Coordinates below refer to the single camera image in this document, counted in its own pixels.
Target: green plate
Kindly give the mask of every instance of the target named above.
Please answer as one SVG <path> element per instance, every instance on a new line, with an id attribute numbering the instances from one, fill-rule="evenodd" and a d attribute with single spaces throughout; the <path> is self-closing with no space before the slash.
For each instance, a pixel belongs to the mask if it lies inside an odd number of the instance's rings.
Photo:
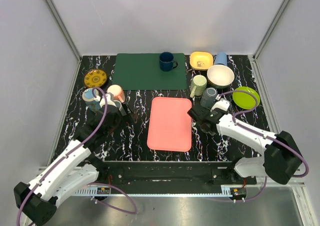
<path id="1" fill-rule="evenodd" d="M 254 89 L 252 89 L 250 87 L 238 87 L 236 90 L 243 90 L 243 91 L 250 92 L 258 100 L 258 105 L 260 104 L 260 96 L 259 96 L 258 92 L 256 92 Z M 250 96 L 246 93 L 242 93 L 242 92 L 235 93 L 234 92 L 234 93 L 232 93 L 232 98 L 233 98 L 234 102 L 239 107 L 241 107 L 243 109 L 250 110 L 253 107 L 255 107 L 255 104 L 256 104 L 256 101 L 254 100 L 254 98 L 252 98 L 252 96 Z"/>

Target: black marble tabletop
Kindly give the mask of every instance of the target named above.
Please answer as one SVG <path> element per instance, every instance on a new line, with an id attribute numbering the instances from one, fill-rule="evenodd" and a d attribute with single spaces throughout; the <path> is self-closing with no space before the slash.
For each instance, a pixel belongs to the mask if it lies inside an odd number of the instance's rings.
<path id="1" fill-rule="evenodd" d="M 185 71 L 187 83 L 190 85 L 194 75 L 206 75 L 205 71 L 195 71 L 189 65 L 189 56 L 185 56 Z M 54 160 L 72 140 L 77 128 L 83 126 L 87 120 L 89 110 L 82 100 L 82 93 L 86 89 L 83 84 L 84 75 L 94 68 L 100 68 L 107 72 L 109 81 L 102 88 L 106 91 L 112 84 L 112 77 L 116 63 L 116 56 L 84 56 L 80 70 L 74 85 L 71 100 L 65 116 L 62 132 L 53 154 Z M 252 68 L 247 56 L 228 56 L 228 66 L 234 71 L 235 79 L 232 85 L 223 91 L 234 90 L 240 86 L 248 86 L 256 91 L 257 85 Z M 239 157 L 254 157 L 257 155 L 250 147 L 226 137 L 210 136 L 204 134 L 192 123 L 192 148 L 188 152 L 155 151 L 147 146 L 148 127 L 152 99 L 155 97 L 180 97 L 188 98 L 190 90 L 154 90 L 154 91 L 125 91 L 126 101 L 139 116 L 138 122 L 128 125 L 122 130 L 110 133 L 96 156 L 105 161 L 232 161 Z M 226 99 L 231 101 L 229 112 L 234 114 L 240 111 L 232 96 Z M 195 98 L 193 103 L 199 103 L 200 98 Z M 242 115 L 239 119 L 258 128 L 269 130 L 266 115 L 262 103 L 254 112 Z"/>

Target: bowl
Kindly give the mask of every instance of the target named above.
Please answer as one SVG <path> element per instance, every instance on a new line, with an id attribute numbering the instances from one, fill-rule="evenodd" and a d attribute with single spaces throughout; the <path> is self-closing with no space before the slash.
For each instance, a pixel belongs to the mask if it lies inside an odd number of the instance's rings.
<path id="1" fill-rule="evenodd" d="M 250 87 L 238 87 L 236 89 L 236 91 L 237 90 L 250 92 L 257 99 L 258 105 L 260 104 L 260 96 L 259 96 L 258 92 L 256 92 L 254 89 L 252 89 Z M 252 96 L 250 96 L 246 93 L 243 93 L 243 92 L 233 92 L 232 99 L 239 107 L 246 109 L 246 110 L 250 110 L 250 109 L 254 108 L 256 105 L 256 101 L 254 100 L 254 98 L 252 98 Z"/>
<path id="2" fill-rule="evenodd" d="M 229 86 L 235 79 L 234 72 L 224 65 L 213 65 L 206 72 L 208 82 L 214 88 L 223 89 Z"/>
<path id="3" fill-rule="evenodd" d="M 208 52 L 193 52 L 190 66 L 195 70 L 206 71 L 214 64 L 214 57 Z"/>

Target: dark blue mug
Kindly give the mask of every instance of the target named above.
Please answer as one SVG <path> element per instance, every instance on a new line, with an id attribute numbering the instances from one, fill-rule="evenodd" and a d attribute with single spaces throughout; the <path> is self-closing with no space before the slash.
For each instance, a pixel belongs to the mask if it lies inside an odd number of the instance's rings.
<path id="1" fill-rule="evenodd" d="M 174 55 L 170 52 L 162 52 L 159 56 L 160 69 L 168 72 L 178 66 L 178 62 L 174 60 Z"/>

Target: dark green mat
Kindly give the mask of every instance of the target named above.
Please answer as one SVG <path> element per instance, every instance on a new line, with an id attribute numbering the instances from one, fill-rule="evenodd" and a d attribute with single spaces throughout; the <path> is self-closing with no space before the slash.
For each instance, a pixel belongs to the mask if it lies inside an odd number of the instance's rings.
<path id="1" fill-rule="evenodd" d="M 124 90 L 185 90 L 187 77 L 185 55 L 174 53 L 178 67 L 164 72 L 159 66 L 160 53 L 125 54 L 116 56 L 112 84 Z"/>

